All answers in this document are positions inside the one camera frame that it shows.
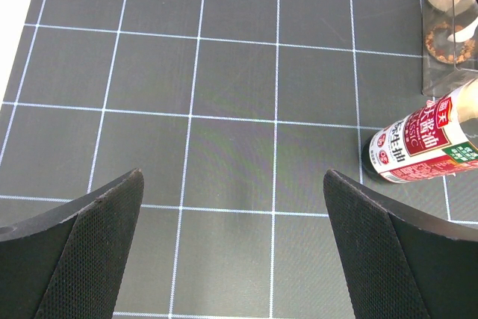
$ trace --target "tabletop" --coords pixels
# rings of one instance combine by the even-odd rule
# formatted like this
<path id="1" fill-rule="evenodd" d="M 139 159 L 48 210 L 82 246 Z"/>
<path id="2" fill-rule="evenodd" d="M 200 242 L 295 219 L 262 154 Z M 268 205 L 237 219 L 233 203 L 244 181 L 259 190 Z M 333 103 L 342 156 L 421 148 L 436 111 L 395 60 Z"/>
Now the tabletop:
<path id="1" fill-rule="evenodd" d="M 140 167 L 121 318 L 353 318 L 329 168 L 478 225 L 477 173 L 380 185 L 426 104 L 420 0 L 32 0 L 0 111 L 0 225 Z"/>

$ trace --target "transparent acrylic box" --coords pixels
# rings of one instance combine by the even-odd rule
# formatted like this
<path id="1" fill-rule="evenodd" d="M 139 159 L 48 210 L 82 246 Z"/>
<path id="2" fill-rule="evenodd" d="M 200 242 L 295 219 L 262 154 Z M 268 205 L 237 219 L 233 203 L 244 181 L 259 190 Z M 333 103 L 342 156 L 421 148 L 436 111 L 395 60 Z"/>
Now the transparent acrylic box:
<path id="1" fill-rule="evenodd" d="M 465 43 L 445 41 L 437 34 L 447 28 L 460 30 L 458 0 L 422 0 L 423 87 L 422 94 L 442 97 L 467 81 L 478 78 L 478 36 Z"/>

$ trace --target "bottle label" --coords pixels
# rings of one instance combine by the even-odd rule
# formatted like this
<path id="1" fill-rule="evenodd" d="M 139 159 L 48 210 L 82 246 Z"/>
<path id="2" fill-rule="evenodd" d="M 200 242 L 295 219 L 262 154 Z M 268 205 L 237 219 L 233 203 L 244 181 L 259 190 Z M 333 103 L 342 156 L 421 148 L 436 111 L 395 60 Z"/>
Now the bottle label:
<path id="1" fill-rule="evenodd" d="M 369 156 L 385 179 L 404 183 L 478 168 L 478 149 L 462 131 L 456 103 L 462 87 L 387 128 L 370 142 Z"/>

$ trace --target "white surface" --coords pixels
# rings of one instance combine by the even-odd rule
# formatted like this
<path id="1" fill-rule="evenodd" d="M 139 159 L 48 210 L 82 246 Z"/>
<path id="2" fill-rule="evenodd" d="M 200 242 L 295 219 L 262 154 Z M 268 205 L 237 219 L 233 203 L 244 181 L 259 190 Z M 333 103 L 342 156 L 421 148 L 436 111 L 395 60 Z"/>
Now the white surface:
<path id="1" fill-rule="evenodd" d="M 22 35 L 30 0 L 0 0 L 0 98 L 3 100 L 8 79 Z"/>

